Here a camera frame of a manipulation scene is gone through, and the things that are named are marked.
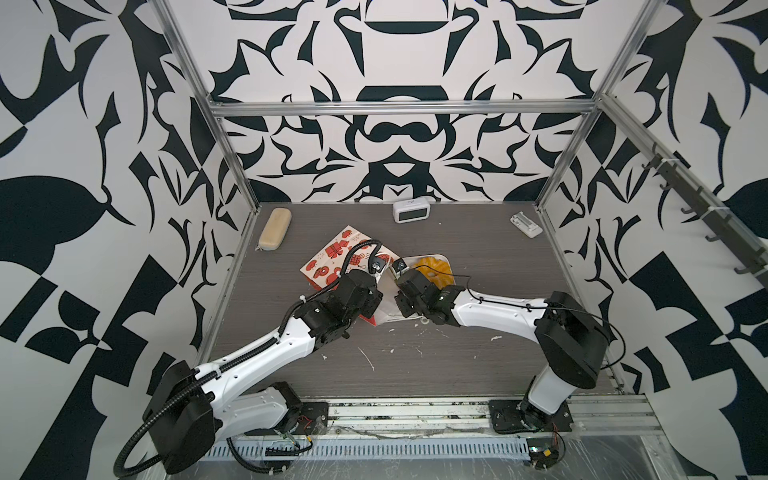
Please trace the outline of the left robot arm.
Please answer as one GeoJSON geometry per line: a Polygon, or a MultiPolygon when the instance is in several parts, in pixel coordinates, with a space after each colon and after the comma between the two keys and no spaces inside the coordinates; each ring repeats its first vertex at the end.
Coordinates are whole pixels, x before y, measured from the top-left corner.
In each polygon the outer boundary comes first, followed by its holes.
{"type": "Polygon", "coordinates": [[[190,367],[180,361],[163,375],[143,423],[118,453],[113,473],[126,478],[162,464],[179,473],[200,460],[223,437],[272,429],[290,409],[288,392],[270,388],[274,411],[235,410],[246,390],[280,368],[344,338],[359,318],[370,318],[382,301],[377,282],[386,267],[379,240],[350,248],[339,276],[292,304],[278,328],[220,359],[190,367]]]}

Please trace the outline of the red white paper bag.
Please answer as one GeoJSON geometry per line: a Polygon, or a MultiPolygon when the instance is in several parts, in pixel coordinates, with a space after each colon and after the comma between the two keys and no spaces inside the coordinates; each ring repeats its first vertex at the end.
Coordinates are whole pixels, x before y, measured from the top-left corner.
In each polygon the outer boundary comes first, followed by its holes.
{"type": "MultiPolygon", "coordinates": [[[[347,226],[309,259],[300,268],[300,272],[316,290],[320,290],[339,277],[343,261],[349,250],[366,240],[369,240],[367,235],[347,226]]],[[[386,261],[387,264],[384,267],[384,272],[377,278],[377,287],[383,294],[383,299],[373,316],[365,317],[365,320],[374,326],[402,319],[395,302],[394,274],[390,270],[392,264],[400,257],[384,246],[380,248],[376,256],[386,261]]]]}

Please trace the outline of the fake ring bread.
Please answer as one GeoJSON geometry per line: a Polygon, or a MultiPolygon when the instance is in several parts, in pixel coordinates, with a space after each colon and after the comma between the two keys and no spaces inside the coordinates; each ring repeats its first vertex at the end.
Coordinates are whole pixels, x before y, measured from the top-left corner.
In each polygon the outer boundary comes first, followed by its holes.
{"type": "Polygon", "coordinates": [[[422,272],[439,289],[454,284],[451,267],[442,258],[436,256],[422,257],[413,267],[422,272]]]}

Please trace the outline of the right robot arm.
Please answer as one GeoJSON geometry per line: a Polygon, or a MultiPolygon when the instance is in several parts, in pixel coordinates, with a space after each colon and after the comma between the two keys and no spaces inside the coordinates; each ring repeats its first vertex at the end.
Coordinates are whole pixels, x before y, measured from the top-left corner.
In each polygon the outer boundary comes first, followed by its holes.
{"type": "Polygon", "coordinates": [[[553,432],[570,416],[567,400],[593,389],[611,342],[605,321],[571,295],[555,291],[545,299],[486,295],[462,285],[440,287],[427,274],[444,277],[428,265],[395,262],[395,302],[408,318],[421,316],[437,325],[486,328],[536,343],[547,361],[519,401],[492,400],[489,413],[498,434],[553,432]]]}

